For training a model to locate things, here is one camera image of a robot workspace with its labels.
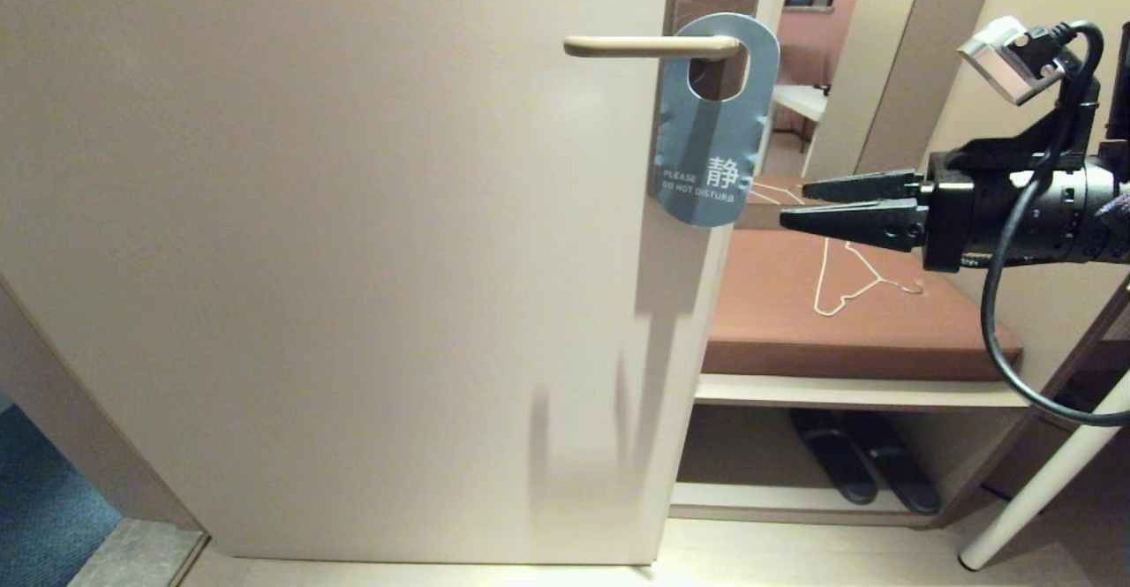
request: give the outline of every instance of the blue door hanger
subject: blue door hanger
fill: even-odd
[[[712,14],[676,35],[728,35],[749,53],[746,84],[724,101],[690,88],[689,58],[668,58],[660,88],[660,119],[652,193],[670,216],[698,227],[738,221],[754,180],[781,50],[764,24],[740,14]]]

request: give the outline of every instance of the lever handle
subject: lever handle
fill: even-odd
[[[723,60],[741,48],[729,35],[705,36],[589,36],[570,35],[565,52],[576,58],[702,58]]]

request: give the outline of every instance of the door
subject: door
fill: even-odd
[[[0,0],[0,273],[223,551],[653,559],[728,232],[668,0]]]

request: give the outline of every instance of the black slipper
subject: black slipper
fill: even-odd
[[[844,413],[844,428],[909,510],[920,515],[938,513],[941,498],[937,489],[883,415],[849,411]]]
[[[844,499],[858,506],[875,501],[879,487],[831,411],[794,408],[789,416],[808,450],[816,456],[816,461]]]

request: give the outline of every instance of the pink wall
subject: pink wall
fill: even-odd
[[[777,28],[781,41],[781,81],[828,84],[847,36],[855,0],[833,0],[829,14],[784,11]]]

